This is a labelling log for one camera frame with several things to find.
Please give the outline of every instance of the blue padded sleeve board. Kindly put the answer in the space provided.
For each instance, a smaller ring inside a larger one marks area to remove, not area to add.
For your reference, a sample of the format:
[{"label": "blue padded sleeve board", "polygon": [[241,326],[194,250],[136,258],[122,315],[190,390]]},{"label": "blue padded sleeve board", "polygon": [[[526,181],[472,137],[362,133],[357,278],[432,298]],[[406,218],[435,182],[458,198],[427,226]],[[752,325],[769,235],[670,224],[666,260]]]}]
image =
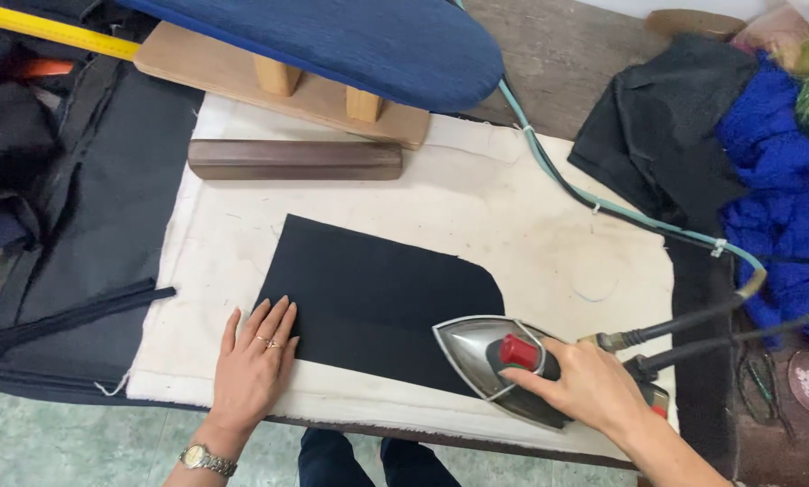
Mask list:
[{"label": "blue padded sleeve board", "polygon": [[180,27],[433,112],[475,106],[504,71],[495,39],[444,0],[118,0]]}]

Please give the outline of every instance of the hand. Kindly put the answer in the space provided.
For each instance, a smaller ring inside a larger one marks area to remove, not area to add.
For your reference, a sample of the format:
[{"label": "hand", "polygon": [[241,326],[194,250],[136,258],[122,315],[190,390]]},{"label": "hand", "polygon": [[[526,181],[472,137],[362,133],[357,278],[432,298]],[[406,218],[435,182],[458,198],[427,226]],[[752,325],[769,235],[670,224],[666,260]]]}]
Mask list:
[{"label": "hand", "polygon": [[615,355],[589,342],[565,345],[544,338],[542,343],[561,365],[561,378],[557,382],[520,368],[508,368],[501,374],[613,440],[624,433],[626,426],[653,414],[636,382]]},{"label": "hand", "polygon": [[[237,339],[239,308],[227,320],[215,368],[215,396],[206,422],[248,436],[284,392],[299,337],[290,338],[296,303],[284,296],[269,310],[269,299],[248,318]],[[268,342],[279,344],[267,348]]]}]

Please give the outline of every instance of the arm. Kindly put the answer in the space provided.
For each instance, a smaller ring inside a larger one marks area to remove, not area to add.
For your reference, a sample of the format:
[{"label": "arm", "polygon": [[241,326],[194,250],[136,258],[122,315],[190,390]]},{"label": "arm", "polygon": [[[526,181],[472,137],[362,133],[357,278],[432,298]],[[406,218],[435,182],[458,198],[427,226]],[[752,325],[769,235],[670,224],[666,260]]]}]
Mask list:
[{"label": "arm", "polygon": [[557,382],[518,368],[501,373],[567,416],[603,432],[657,487],[731,486],[651,412],[615,355],[586,342],[565,345],[547,338],[543,346],[561,365]]},{"label": "arm", "polygon": [[[260,303],[237,339],[241,313],[233,311],[221,339],[215,368],[212,409],[188,446],[203,445],[211,455],[236,462],[248,437],[269,414],[287,386],[299,337],[290,338],[296,303],[284,296],[270,310]],[[164,486],[224,487],[227,479],[204,468],[189,469],[178,461]]]}]

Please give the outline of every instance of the wristwatch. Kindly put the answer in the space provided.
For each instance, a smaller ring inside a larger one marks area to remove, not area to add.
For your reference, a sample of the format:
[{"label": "wristwatch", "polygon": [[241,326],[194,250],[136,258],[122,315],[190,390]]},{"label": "wristwatch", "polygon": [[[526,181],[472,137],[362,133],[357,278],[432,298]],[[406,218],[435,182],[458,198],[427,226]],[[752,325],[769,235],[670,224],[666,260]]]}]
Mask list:
[{"label": "wristwatch", "polygon": [[237,471],[236,462],[211,455],[206,450],[206,447],[200,444],[192,445],[182,450],[182,453],[179,454],[179,460],[185,468],[209,469],[220,473],[225,478],[233,477],[233,474]]}]

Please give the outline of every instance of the light blue cable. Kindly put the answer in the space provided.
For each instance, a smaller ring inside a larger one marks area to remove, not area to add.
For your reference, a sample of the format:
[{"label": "light blue cable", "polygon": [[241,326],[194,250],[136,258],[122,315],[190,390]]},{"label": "light blue cable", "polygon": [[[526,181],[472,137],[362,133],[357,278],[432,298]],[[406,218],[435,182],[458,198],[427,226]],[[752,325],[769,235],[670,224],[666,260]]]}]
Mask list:
[{"label": "light blue cable", "polygon": [[[458,5],[460,9],[464,10],[462,0],[455,0],[455,4]],[[540,144],[540,141],[537,140],[537,136],[533,132],[531,124],[528,122],[528,117],[525,116],[525,113],[522,111],[521,106],[519,105],[519,101],[515,98],[513,92],[510,91],[509,87],[507,86],[507,83],[504,82],[504,80],[501,79],[501,82],[498,83],[498,88],[501,90],[501,93],[504,94],[504,98],[507,99],[507,103],[509,103],[509,105],[513,108],[515,116],[519,119],[519,124],[521,124],[521,127],[524,127],[523,132],[525,133],[525,137],[528,139],[529,148],[531,149],[531,153],[533,154],[534,158],[537,160],[537,163],[540,164],[540,167],[543,169],[543,171],[546,172],[546,174],[549,175],[550,178],[556,180],[554,174],[552,174],[552,171],[549,169],[550,162],[543,158],[543,155],[537,148]],[[672,233],[676,233],[678,235],[683,235],[688,238],[694,238],[701,242],[705,242],[706,244],[713,245],[715,249],[719,248],[726,249],[734,253],[736,256],[741,257],[742,259],[750,262],[750,265],[754,266],[754,269],[765,269],[762,266],[762,262],[760,262],[756,257],[750,255],[744,249],[732,245],[731,243],[725,243],[724,240],[719,240],[717,238],[710,237],[708,235],[704,235],[696,231],[685,230],[681,227],[661,222],[660,220],[644,216],[637,211],[631,211],[622,206],[615,205],[609,200],[594,196],[593,194],[590,194],[585,190],[579,189],[572,184],[570,184],[570,186],[572,187],[573,191],[580,194],[588,201],[594,203],[595,207],[599,205],[600,207],[608,208],[609,210],[616,211],[618,213],[624,214],[625,216],[629,216],[633,219],[636,219],[637,221],[642,222],[648,226],[661,228],[663,230],[667,230]]]}]

